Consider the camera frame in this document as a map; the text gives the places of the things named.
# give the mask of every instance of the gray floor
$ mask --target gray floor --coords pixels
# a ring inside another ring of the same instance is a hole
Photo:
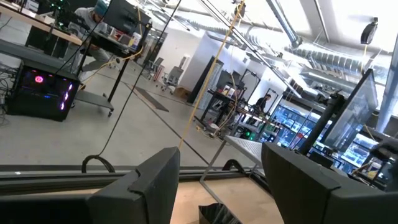
[[[139,70],[134,71],[135,68],[128,66],[112,100],[115,111],[110,118],[107,109],[82,102],[76,103],[62,123],[6,116],[9,124],[0,128],[0,164],[80,165],[87,155],[99,153],[130,93],[129,87],[136,81]],[[109,94],[117,74],[116,70],[104,68],[85,91]],[[170,112],[154,110],[133,94],[103,154],[115,166],[135,166],[164,147],[178,146],[179,136],[193,110],[168,92],[161,92],[152,81],[141,78],[138,86]],[[221,144],[199,133],[195,126],[195,123],[190,125],[185,138],[187,144],[181,148],[181,166],[206,166]],[[244,166],[253,165],[231,146],[226,146],[216,166],[223,166],[228,159],[237,159]]]

